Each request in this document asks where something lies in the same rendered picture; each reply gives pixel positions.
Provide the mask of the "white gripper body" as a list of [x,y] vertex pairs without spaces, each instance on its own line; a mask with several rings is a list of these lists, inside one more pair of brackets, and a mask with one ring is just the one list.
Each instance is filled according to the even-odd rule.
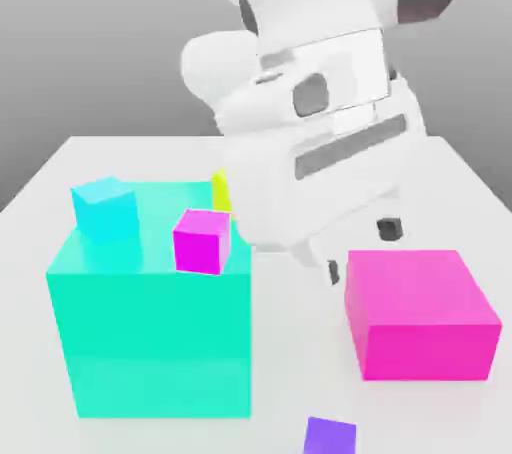
[[385,99],[299,126],[231,135],[224,168],[241,237],[291,248],[397,187],[426,136],[418,102]]

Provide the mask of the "large teal box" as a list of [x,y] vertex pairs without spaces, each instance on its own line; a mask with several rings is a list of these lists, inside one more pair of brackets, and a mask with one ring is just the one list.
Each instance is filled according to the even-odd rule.
[[173,228],[186,209],[214,210],[211,184],[129,184],[138,234],[97,244],[76,223],[46,273],[77,414],[248,417],[250,246],[230,216],[223,272],[177,270]]

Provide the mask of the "small magenta cube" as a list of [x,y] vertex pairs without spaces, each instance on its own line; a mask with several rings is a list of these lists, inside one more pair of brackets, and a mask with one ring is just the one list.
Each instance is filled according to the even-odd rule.
[[231,252],[230,220],[226,212],[186,209],[172,231],[176,269],[220,275]]

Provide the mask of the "small yellow cube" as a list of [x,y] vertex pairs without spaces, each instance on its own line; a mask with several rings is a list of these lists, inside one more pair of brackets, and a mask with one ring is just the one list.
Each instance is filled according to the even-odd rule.
[[225,171],[217,170],[212,175],[212,205],[215,211],[231,213],[232,205]]

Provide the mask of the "small purple cube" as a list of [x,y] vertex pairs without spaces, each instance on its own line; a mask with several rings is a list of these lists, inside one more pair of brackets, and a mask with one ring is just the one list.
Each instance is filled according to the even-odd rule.
[[355,454],[356,425],[309,417],[303,454]]

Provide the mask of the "small cyan cube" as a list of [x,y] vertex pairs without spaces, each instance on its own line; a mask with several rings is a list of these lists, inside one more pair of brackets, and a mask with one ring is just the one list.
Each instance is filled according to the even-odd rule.
[[136,236],[139,217],[133,186],[115,177],[71,189],[78,230],[101,244]]

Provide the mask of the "large pink box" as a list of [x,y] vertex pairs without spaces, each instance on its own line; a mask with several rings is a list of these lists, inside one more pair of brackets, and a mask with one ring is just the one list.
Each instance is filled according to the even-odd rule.
[[365,381],[484,381],[502,322],[455,250],[352,250],[345,310]]

